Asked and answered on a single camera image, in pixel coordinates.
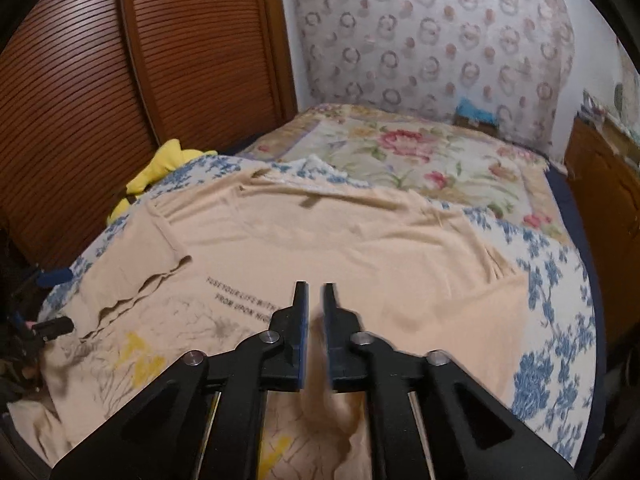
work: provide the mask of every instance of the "brown sliding door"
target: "brown sliding door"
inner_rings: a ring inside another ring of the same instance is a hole
[[[279,0],[40,0],[0,54],[0,222],[68,265],[159,143],[224,150],[295,110]]]

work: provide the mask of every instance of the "white wall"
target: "white wall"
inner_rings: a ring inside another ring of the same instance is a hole
[[[562,160],[586,88],[603,104],[614,108],[613,95],[622,82],[622,62],[616,35],[589,0],[564,0],[575,34],[574,68],[560,92],[550,155]]]
[[[302,111],[315,101],[306,77],[294,3],[293,0],[283,1],[298,110]],[[586,88],[594,97],[613,108],[614,89],[622,81],[616,35],[600,12],[589,0],[565,0],[565,3],[574,26],[575,57],[574,68],[558,99],[550,152],[556,160],[562,160],[569,143],[574,117],[582,103],[582,91]]]

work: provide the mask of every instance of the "yellow plush toy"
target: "yellow plush toy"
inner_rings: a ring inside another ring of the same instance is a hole
[[[211,151],[203,153],[199,150],[183,150],[180,148],[180,141],[178,139],[168,140],[158,148],[154,158],[151,159],[147,167],[140,171],[140,173],[127,184],[127,197],[135,196],[137,199],[145,192],[148,186],[158,182],[172,171],[180,168],[183,164],[203,154],[217,155],[218,152]],[[117,217],[123,214],[129,208],[129,205],[128,198],[120,200],[118,205],[107,217],[107,225],[111,224]]]

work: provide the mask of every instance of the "floral blanket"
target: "floral blanket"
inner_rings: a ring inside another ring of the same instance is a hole
[[[320,105],[239,155],[290,162],[311,154],[351,178],[484,206],[498,219],[571,243],[546,160],[486,134],[363,106]]]
[[[141,202],[210,182],[251,164],[254,163],[250,160],[234,156],[203,155],[153,186],[73,263],[73,280],[53,289],[38,320],[50,319],[78,290],[84,273],[122,231]],[[289,164],[273,163],[272,167],[312,180],[321,177],[336,184],[369,186],[348,178],[315,156]],[[444,209],[455,207],[447,202],[439,204]],[[591,412],[596,365],[595,316],[584,264],[577,250],[540,231],[496,219],[484,208],[467,207],[464,213],[482,240],[529,274],[527,324],[518,354],[520,362],[513,371],[508,398],[503,401],[520,420],[575,465]],[[270,460],[273,465],[278,456],[270,455]],[[265,478],[277,477],[270,474]]]

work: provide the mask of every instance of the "blue and white floral sheet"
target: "blue and white floral sheet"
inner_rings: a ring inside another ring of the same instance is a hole
[[[174,171],[141,197],[197,186],[255,161],[204,155]],[[288,164],[273,163],[282,173],[368,187],[351,180],[315,156]],[[449,208],[447,202],[436,202]],[[123,229],[129,211],[106,229],[74,262],[71,282],[57,286],[43,304],[39,320],[52,317],[78,288],[84,273]],[[596,364],[596,335],[589,279],[579,254],[541,232],[498,220],[486,208],[466,208],[478,234],[529,273],[529,318],[520,367],[509,396],[511,411],[572,465],[582,445],[590,416]]]

